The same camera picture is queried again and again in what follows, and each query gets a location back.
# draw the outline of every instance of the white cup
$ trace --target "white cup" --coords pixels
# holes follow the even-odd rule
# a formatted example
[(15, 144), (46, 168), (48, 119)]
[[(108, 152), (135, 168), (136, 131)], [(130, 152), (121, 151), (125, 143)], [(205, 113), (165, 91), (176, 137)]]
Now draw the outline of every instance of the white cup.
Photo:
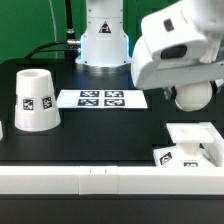
[(46, 131), (61, 122), (51, 73), (28, 69), (17, 73), (15, 126), (23, 131)]

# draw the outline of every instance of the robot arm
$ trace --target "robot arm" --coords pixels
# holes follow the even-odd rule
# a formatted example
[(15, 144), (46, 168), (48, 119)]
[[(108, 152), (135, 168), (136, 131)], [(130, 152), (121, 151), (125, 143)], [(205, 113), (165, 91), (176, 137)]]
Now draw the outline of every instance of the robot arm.
[(182, 0), (145, 17), (132, 58), (134, 85), (196, 88), (196, 83), (224, 78), (223, 62), (216, 61), (224, 33), (223, 11), (223, 0)]
[(128, 36), (123, 31), (123, 0), (86, 0), (86, 10), (87, 27), (77, 66), (98, 73), (130, 68)]

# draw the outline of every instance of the black table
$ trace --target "black table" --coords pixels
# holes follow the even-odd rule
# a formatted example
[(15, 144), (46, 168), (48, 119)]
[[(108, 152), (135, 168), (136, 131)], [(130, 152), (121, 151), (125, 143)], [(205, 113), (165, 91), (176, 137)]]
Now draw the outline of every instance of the black table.
[[(129, 72), (99, 76), (64, 60), (15, 59), (0, 66), (0, 165), (153, 166), (153, 149), (172, 145), (166, 123), (212, 122), (224, 136), (224, 93), (197, 112), (180, 111), (161, 89), (148, 109), (61, 109), (61, 124), (29, 133), (14, 127), (16, 73), (44, 68), (61, 89), (133, 90)], [(223, 196), (1, 195), (0, 223), (223, 223)]]

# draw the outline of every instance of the white paper sheet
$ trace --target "white paper sheet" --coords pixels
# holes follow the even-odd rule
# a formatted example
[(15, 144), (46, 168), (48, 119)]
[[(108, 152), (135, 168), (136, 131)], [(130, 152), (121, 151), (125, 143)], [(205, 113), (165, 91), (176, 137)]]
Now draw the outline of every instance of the white paper sheet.
[(141, 90), (61, 90), (58, 108), (147, 109)]

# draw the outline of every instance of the green background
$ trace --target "green background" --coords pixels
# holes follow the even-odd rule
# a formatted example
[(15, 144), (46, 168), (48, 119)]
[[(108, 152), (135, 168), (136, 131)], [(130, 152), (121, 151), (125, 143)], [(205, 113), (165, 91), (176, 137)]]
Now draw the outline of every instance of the green background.
[[(80, 38), (86, 27), (85, 0), (71, 1), (74, 28), (77, 38)], [(124, 0), (124, 30), (130, 38), (130, 54), (141, 35), (141, 18), (176, 1), (138, 0), (137, 10), (136, 0)], [(52, 3), (58, 40), (66, 40), (64, 0), (52, 0)], [(23, 58), (34, 48), (50, 42), (54, 42), (54, 32), (48, 0), (1, 0), (0, 63), (7, 59)], [(35, 57), (54, 58), (55, 54), (38, 54)]]

